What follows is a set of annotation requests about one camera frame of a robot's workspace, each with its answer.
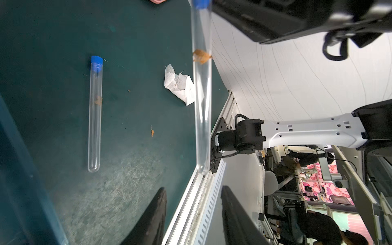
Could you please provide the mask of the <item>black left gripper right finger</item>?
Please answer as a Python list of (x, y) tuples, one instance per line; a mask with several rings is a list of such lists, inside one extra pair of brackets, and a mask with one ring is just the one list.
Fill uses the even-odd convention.
[(258, 231), (230, 187), (221, 190), (222, 218), (227, 245), (267, 245), (268, 241)]

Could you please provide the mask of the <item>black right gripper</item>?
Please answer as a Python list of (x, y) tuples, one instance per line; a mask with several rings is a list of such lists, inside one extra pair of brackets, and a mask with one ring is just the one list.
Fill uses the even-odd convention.
[(213, 1), (212, 10), (263, 45), (325, 33), (328, 46), (364, 47), (392, 30), (391, 1)]

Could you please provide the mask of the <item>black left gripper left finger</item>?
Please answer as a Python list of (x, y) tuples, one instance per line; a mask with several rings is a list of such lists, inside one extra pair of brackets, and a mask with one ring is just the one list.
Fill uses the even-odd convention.
[(164, 238), (167, 195), (161, 187), (121, 245), (161, 245)]

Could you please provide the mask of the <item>white gauze wipe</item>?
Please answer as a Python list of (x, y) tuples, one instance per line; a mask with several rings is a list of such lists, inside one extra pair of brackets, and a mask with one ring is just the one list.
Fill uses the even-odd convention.
[(196, 100), (196, 89), (191, 77), (181, 73), (176, 74), (171, 64), (165, 68), (164, 87), (182, 100), (186, 106)]

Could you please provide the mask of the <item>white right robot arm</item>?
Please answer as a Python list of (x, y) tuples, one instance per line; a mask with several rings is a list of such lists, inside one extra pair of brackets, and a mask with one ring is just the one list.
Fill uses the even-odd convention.
[(264, 145), (392, 146), (391, 1), (213, 1), (239, 70), (274, 115)]

